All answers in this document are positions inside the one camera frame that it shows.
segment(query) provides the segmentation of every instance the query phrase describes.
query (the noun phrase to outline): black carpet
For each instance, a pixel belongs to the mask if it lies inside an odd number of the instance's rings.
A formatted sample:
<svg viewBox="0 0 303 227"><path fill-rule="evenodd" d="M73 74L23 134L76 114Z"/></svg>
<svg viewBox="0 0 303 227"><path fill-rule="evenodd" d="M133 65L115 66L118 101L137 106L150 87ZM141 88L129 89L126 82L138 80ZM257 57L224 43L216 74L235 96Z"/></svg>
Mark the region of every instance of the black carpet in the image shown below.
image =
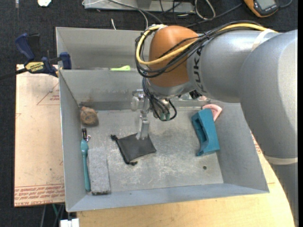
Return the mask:
<svg viewBox="0 0 303 227"><path fill-rule="evenodd" d="M117 29L142 31L145 28L144 18L137 11L88 11L81 5L82 0L52 0L47 8L39 7L37 0L19 0L17 9L15 1L0 0L0 76L14 72L16 64L25 62L25 57L17 51L14 44L15 38L25 32L39 33L41 52L46 55L49 51L50 57L54 58L57 26L112 29L110 22L112 18ZM280 0L281 4L286 4L288 1ZM216 13L221 14L241 3L241 0L211 0L211 2ZM159 15L159 18L167 25L176 23L171 14ZM150 25L156 22L150 16L148 19ZM290 6L267 18L257 18L242 5L220 18L194 26L192 29L196 32L207 31L235 20L254 20L278 32L294 30L298 28L298 0L293 0ZM186 26L198 20L196 16L189 16L183 19L176 18L176 21ZM40 226L43 206L13 207L15 91L14 77L0 81L0 226L35 227ZM44 226L53 226L54 219L52 206L48 205Z"/></svg>

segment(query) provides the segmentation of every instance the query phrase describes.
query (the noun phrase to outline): bin floor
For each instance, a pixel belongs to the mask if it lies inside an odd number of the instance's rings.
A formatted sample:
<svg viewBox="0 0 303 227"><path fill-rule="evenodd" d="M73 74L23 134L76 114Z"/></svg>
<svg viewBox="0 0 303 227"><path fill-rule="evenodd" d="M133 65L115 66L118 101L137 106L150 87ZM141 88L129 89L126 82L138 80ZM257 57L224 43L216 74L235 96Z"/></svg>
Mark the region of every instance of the bin floor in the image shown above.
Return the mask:
<svg viewBox="0 0 303 227"><path fill-rule="evenodd" d="M138 132L140 110L98 111L99 125L85 126L89 147L106 149L112 192L223 183L217 154L196 156L200 146L190 118L199 108L177 110L169 122L149 113L149 136L157 152L138 158L134 166L124 162L110 135L122 138Z"/></svg>

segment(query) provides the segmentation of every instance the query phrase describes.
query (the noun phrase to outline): pink object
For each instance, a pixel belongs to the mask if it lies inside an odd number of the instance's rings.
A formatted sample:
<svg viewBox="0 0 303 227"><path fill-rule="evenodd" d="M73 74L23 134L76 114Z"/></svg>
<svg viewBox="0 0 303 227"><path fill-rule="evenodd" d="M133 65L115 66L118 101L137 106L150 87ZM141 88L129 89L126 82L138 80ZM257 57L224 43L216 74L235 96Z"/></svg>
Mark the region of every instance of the pink object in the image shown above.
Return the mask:
<svg viewBox="0 0 303 227"><path fill-rule="evenodd" d="M222 108L219 107L218 105L214 104L206 104L202 107L202 109L210 108L213 113L214 121L218 118L219 114L222 112Z"/></svg>

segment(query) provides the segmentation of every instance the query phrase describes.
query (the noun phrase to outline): white tag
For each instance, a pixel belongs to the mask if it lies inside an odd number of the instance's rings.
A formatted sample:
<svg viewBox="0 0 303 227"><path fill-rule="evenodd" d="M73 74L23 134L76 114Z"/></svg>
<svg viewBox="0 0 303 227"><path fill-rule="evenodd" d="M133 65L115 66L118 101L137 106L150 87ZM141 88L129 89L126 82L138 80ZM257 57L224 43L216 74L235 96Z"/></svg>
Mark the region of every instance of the white tag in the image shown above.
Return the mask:
<svg viewBox="0 0 303 227"><path fill-rule="evenodd" d="M51 2L52 0L38 0L38 4L41 6L41 7L47 7L48 4Z"/></svg>

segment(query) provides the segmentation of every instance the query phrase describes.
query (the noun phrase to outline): gray bin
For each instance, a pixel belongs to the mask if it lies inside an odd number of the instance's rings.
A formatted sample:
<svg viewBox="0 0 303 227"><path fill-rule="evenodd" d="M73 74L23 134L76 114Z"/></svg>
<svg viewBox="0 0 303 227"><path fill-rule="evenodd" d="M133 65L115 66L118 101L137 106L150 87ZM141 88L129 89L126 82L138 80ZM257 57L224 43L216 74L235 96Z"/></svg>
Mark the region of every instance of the gray bin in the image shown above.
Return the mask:
<svg viewBox="0 0 303 227"><path fill-rule="evenodd" d="M259 158L240 104L223 108L216 120L221 149L196 156L199 140L191 116L202 103L174 99L178 116L160 122L149 113L149 135L157 150L127 165L111 134L139 130L140 110L131 108L132 92L142 89L135 69L134 40L140 31L56 28L58 55L68 52L72 70L60 70L60 101L66 210L68 212L192 201L268 192ZM130 71L110 67L130 65ZM111 193L91 195L84 186L80 107L98 112L99 126L87 127L90 148L107 153Z"/></svg>

